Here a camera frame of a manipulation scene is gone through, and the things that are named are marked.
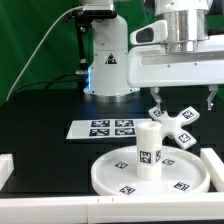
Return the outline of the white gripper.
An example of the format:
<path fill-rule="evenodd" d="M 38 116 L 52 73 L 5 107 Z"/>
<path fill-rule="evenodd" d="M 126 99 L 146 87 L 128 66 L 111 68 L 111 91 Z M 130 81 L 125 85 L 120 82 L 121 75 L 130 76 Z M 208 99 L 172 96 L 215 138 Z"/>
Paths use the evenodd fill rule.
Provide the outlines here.
<path fill-rule="evenodd" d="M 209 85 L 208 110 L 224 84 L 224 35 L 214 35 L 198 43 L 198 50 L 170 54 L 164 45 L 134 47 L 128 55 L 127 81 L 131 87 L 152 87 L 151 95 L 163 109 L 158 87 Z"/>

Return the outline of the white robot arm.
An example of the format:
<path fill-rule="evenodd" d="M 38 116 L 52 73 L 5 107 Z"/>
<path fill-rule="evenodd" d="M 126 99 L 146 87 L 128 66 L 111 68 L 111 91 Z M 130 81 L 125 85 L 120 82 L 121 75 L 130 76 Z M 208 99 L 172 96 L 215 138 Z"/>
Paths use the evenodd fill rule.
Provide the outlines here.
<path fill-rule="evenodd" d="M 81 0 L 93 20 L 94 59 L 86 92 L 123 97 L 149 87 L 208 86 L 211 103 L 224 84 L 224 31 L 210 32 L 207 16 L 224 16 L 224 0 L 143 0 L 156 21 L 132 33 L 114 0 Z"/>

